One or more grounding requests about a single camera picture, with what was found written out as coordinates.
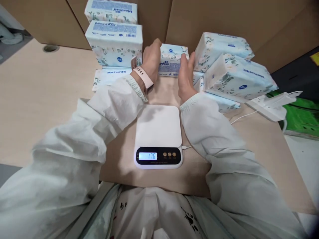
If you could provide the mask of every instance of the white sleeve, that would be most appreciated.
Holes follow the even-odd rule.
[[[1,238],[65,235],[97,193],[106,145],[145,101],[130,75],[101,87],[89,101],[80,99],[71,119],[33,147],[33,163],[0,188]]]
[[[212,164],[206,175],[212,202],[256,238],[304,238],[273,179],[218,112],[217,103],[198,93],[181,111],[187,138]]]

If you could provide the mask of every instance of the white tissue pack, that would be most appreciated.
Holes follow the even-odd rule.
[[[142,64],[141,25],[91,21],[85,37],[102,66],[131,67],[134,56]]]
[[[180,58],[186,54],[189,59],[188,47],[162,44],[160,47],[159,76],[177,77],[180,68]]]
[[[199,80],[197,81],[197,83],[194,85],[195,90],[197,90],[198,92],[204,92],[204,78],[200,77]],[[216,101],[216,103],[219,106],[218,111],[220,113],[227,113],[229,111],[232,110],[236,110],[240,108],[240,103],[236,102],[236,101],[232,101],[211,93],[207,93],[204,92],[206,94],[207,97],[213,99],[214,101]]]
[[[266,67],[232,54],[222,54],[204,73],[206,92],[245,103],[277,90]]]
[[[198,82],[198,80],[199,80],[201,77],[203,77],[203,76],[204,76],[204,73],[194,71],[194,72],[193,72],[193,85],[195,85],[195,84]]]
[[[244,38],[204,32],[195,50],[194,71],[206,72],[222,53],[247,60],[255,56]]]
[[[137,24],[137,4],[110,0],[88,0],[84,14],[92,20]]]
[[[123,76],[132,72],[128,67],[107,67],[102,70],[96,70],[92,90],[95,92],[102,85],[113,85],[113,83]]]

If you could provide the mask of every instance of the hand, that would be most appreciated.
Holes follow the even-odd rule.
[[[159,72],[161,45],[162,45],[161,41],[157,38],[154,40],[152,45],[147,46],[144,49],[143,64],[141,65],[143,70],[147,73],[147,75],[150,77],[150,79],[152,80],[154,84],[157,81],[157,75]],[[145,92],[144,82],[139,77],[139,75],[133,71],[131,73],[131,76],[136,80],[141,90]]]
[[[189,60],[187,60],[185,54],[182,54],[180,58],[178,96],[182,99],[183,103],[198,93],[193,86],[194,61],[195,52],[190,55]]]

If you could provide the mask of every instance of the green object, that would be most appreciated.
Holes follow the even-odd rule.
[[[269,96],[280,94],[271,92]],[[297,98],[297,101],[283,106],[287,110],[285,134],[319,140],[319,104]]]

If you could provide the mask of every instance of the white protective suit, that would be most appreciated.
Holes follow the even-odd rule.
[[[190,143],[212,164],[206,175],[211,201],[111,183],[98,190],[108,143],[146,101],[130,75],[101,87],[89,101],[80,99],[71,119],[34,146],[33,163],[1,187],[0,238],[306,236],[269,173],[201,93],[180,110]]]

